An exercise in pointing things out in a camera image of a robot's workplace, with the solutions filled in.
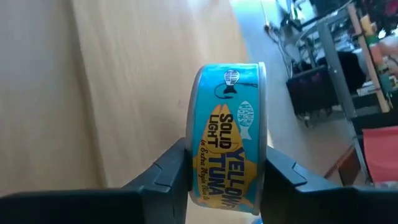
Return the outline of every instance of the wooden surface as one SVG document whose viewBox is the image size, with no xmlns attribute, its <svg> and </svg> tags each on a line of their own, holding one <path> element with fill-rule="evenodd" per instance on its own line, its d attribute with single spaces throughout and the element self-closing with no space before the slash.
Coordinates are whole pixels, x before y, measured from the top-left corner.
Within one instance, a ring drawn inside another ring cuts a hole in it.
<svg viewBox="0 0 398 224">
<path fill-rule="evenodd" d="M 0 1 L 0 195 L 99 187 L 68 1 Z"/>
<path fill-rule="evenodd" d="M 358 19 L 357 15 L 356 15 L 355 5 L 353 3 L 351 3 L 347 6 L 347 9 L 348 9 L 349 16 L 351 18 L 351 22 L 353 23 L 355 32 L 357 34 L 362 33 L 361 25 L 359 23 L 359 19 Z M 374 68 L 374 64 L 372 62 L 371 54 L 368 50 L 368 44 L 366 43 L 365 37 L 363 35 L 360 35 L 358 37 L 358 42 L 362 48 L 362 54 L 364 54 L 364 56 L 365 56 L 366 65 L 368 66 L 369 76 L 371 77 L 371 80 L 373 82 L 375 89 L 378 90 L 378 91 L 376 91 L 376 96 L 377 96 L 377 100 L 379 101 L 380 109 L 383 113 L 387 113 L 388 111 L 390 111 L 390 107 L 384 97 L 382 90 L 381 90 L 379 80 L 377 79 L 377 73 Z"/>
<path fill-rule="evenodd" d="M 226 0 L 73 2 L 107 186 L 135 178 L 185 135 L 190 91 L 210 62 L 245 62 Z"/>
</svg>

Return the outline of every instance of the blue tuna can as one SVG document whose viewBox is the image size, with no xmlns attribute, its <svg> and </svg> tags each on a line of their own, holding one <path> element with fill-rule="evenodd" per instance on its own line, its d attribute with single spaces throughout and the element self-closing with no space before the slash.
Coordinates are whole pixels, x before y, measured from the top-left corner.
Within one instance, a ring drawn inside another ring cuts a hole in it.
<svg viewBox="0 0 398 224">
<path fill-rule="evenodd" d="M 258 215 L 267 147 L 264 63 L 202 67 L 192 88 L 186 137 L 191 199 Z"/>
</svg>

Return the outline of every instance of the can label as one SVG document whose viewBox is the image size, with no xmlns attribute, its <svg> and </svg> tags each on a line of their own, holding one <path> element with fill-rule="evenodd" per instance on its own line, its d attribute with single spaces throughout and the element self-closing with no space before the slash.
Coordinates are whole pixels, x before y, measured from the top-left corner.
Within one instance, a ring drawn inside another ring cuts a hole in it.
<svg viewBox="0 0 398 224">
<path fill-rule="evenodd" d="M 193 130 L 197 203 L 252 212 L 259 150 L 259 67 L 207 65 L 198 86 Z"/>
</svg>

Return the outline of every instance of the red cloth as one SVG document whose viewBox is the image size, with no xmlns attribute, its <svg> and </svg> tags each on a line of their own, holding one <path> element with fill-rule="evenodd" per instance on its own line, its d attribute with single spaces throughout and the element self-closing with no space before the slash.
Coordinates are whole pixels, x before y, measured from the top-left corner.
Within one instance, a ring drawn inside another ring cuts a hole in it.
<svg viewBox="0 0 398 224">
<path fill-rule="evenodd" d="M 364 129 L 363 139 L 373 182 L 398 181 L 398 126 Z"/>
</svg>

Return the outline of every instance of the yellow fish graphic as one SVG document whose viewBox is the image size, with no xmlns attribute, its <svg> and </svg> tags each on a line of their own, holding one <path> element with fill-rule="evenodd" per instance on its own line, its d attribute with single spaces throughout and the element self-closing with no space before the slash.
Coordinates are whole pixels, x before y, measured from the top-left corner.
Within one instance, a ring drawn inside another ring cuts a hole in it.
<svg viewBox="0 0 398 224">
<path fill-rule="evenodd" d="M 238 205 L 253 207 L 245 196 L 257 176 L 257 167 L 245 157 L 228 105 L 217 105 L 210 114 L 193 168 L 197 170 L 199 203 L 229 210 L 237 210 Z"/>
</svg>

